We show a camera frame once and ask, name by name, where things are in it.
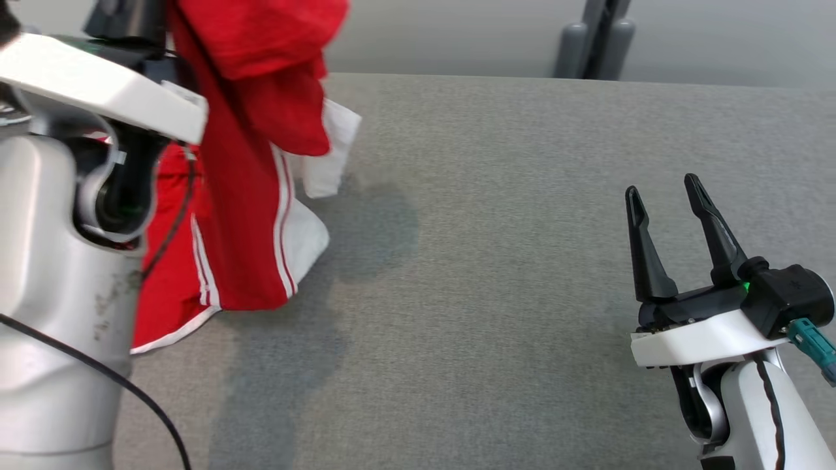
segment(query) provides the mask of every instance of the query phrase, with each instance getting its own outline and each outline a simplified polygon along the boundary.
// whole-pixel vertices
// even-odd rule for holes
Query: teal connector
[[[801,352],[808,355],[830,386],[836,387],[836,348],[808,319],[797,319],[789,324],[787,337]]]

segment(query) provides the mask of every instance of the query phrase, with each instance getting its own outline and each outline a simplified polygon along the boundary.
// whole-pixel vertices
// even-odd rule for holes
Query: gray wall
[[[94,0],[11,2],[45,33],[81,32]],[[334,71],[551,76],[585,0],[354,0]],[[836,87],[836,0],[631,0],[622,80]]]
[[[622,80],[836,87],[834,0],[631,0]]]
[[[548,77],[585,0],[354,0],[329,47],[341,72]]]
[[[94,0],[21,0],[9,2],[15,16],[46,34],[82,34]]]

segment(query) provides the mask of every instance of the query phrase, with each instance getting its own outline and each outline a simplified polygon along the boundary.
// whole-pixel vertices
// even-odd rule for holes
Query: gray table
[[[673,383],[635,366],[624,189],[681,289],[710,260],[697,173],[750,256],[836,279],[834,93],[336,74],[365,117],[333,242],[276,312],[136,361],[197,469],[699,468]],[[836,449],[836,392],[785,364]],[[120,470],[178,468],[126,398]]]

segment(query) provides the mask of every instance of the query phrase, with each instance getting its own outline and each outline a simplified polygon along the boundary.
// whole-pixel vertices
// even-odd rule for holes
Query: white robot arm
[[[636,364],[670,370],[704,470],[836,470],[775,349],[792,341],[833,381],[836,350],[816,329],[833,318],[830,288],[801,266],[776,270],[747,259],[699,178],[686,175],[685,184],[714,268],[712,286],[682,294],[650,239],[638,190],[627,190],[642,303],[631,344]]]
[[[0,143],[0,470],[113,467],[155,164],[206,122],[163,25],[142,27],[163,2],[131,0],[140,21],[111,22],[133,13],[113,4],[97,6],[93,40],[20,33],[0,6],[0,91],[33,116]]]

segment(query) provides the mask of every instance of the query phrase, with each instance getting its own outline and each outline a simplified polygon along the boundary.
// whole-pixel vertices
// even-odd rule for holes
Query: white fabric
[[[291,275],[288,261],[288,250],[285,248],[284,232],[288,227],[290,218],[290,207],[295,201],[295,190],[293,188],[293,173],[290,171],[288,158],[282,149],[272,146],[273,162],[276,165],[278,176],[278,213],[273,223],[273,256],[276,258],[276,269],[282,280],[284,292],[288,298],[296,294],[296,282]]]
[[[302,183],[308,197],[316,199],[337,194],[362,119],[345,106],[325,100],[322,121],[331,143],[331,151],[324,156],[301,158]]]
[[[293,199],[283,235],[288,271],[294,283],[297,283],[328,247],[328,229],[316,214],[299,200]]]

